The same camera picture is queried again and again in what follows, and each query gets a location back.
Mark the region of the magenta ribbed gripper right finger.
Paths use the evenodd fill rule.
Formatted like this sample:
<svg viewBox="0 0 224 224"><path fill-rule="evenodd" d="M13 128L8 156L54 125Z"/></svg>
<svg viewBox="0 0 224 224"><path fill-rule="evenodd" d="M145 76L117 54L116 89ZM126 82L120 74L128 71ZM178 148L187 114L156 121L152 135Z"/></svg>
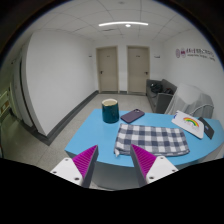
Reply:
<svg viewBox="0 0 224 224"><path fill-rule="evenodd" d="M178 171L165 156L155 156L134 144L130 147L130 155L140 187Z"/></svg>

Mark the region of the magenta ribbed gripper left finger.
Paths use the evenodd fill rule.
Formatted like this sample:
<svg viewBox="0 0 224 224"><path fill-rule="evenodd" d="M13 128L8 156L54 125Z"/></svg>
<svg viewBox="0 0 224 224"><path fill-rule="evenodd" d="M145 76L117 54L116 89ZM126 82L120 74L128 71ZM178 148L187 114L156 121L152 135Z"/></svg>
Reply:
<svg viewBox="0 0 224 224"><path fill-rule="evenodd" d="M99 155L98 146L92 146L73 158L64 158L51 173L84 188L90 186Z"/></svg>

